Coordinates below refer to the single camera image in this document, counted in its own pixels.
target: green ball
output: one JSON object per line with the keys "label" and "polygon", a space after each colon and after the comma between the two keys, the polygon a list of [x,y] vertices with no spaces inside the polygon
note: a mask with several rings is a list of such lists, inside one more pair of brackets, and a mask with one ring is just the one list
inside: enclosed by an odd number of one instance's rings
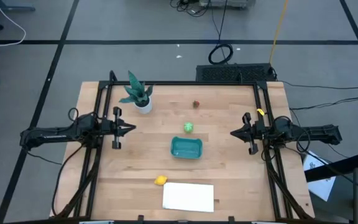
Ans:
{"label": "green ball", "polygon": [[193,123],[186,122],[185,123],[185,132],[186,133],[192,133],[193,132],[193,127],[194,127]]}

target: yellow cable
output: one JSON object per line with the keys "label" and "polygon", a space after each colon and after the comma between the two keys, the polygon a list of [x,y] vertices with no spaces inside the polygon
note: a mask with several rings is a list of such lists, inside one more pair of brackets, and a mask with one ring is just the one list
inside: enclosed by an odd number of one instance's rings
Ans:
{"label": "yellow cable", "polygon": [[274,50],[276,48],[276,41],[277,41],[278,33],[280,33],[281,23],[283,22],[285,11],[287,10],[287,4],[288,4],[288,0],[285,0],[284,8],[283,8],[283,11],[281,12],[281,16],[280,16],[280,21],[278,22],[276,34],[274,35],[272,50],[270,51],[270,58],[268,60],[268,62],[270,64],[272,64],[273,54],[274,54]]}

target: electronic device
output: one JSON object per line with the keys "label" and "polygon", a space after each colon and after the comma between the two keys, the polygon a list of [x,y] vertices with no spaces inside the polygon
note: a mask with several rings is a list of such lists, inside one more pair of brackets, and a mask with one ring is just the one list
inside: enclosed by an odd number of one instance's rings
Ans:
{"label": "electronic device", "polygon": [[275,81],[276,78],[269,63],[198,65],[196,71],[198,82]]}
{"label": "electronic device", "polygon": [[[224,6],[226,0],[200,0],[200,6],[206,7],[211,1],[212,6],[221,7]],[[255,4],[255,0],[227,0],[227,5],[231,7],[239,7],[245,9]]]}

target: yellow object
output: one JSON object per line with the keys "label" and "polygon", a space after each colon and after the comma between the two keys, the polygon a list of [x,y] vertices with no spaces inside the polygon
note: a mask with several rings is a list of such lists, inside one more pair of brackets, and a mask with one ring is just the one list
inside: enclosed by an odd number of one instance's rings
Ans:
{"label": "yellow object", "polygon": [[258,111],[260,113],[260,115],[264,116],[265,112],[262,109],[256,109],[256,111]]}
{"label": "yellow object", "polygon": [[278,33],[280,33],[281,23],[283,22],[285,11],[287,10],[287,4],[288,4],[288,0],[285,0],[284,8],[283,8],[283,11],[281,12],[281,16],[280,16],[280,21],[278,22],[276,34],[274,35],[272,50],[270,51],[270,58],[268,60],[268,62],[270,64],[272,64],[272,61],[273,61],[273,54],[274,54],[274,50],[276,48],[276,40],[278,37]]}
{"label": "yellow object", "polygon": [[168,179],[168,177],[160,175],[155,179],[154,183],[162,186],[166,183],[167,179]]}

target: paper on floor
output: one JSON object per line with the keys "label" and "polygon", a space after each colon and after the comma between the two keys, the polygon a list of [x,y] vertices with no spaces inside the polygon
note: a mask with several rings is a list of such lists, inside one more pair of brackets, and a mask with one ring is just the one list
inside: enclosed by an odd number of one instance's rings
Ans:
{"label": "paper on floor", "polygon": [[214,212],[214,186],[166,183],[162,207],[194,212]]}
{"label": "paper on floor", "polygon": [[[312,153],[311,151],[309,152],[310,154],[318,157],[316,154]],[[307,155],[305,160],[303,161],[303,170],[306,171],[308,169],[312,169],[322,165],[323,165],[322,162],[318,161],[312,156]],[[308,188],[313,194],[317,195],[319,198],[323,199],[324,201],[327,201],[329,194],[333,189],[334,181],[335,181],[335,177],[324,179],[324,180],[313,181],[308,183]]]}

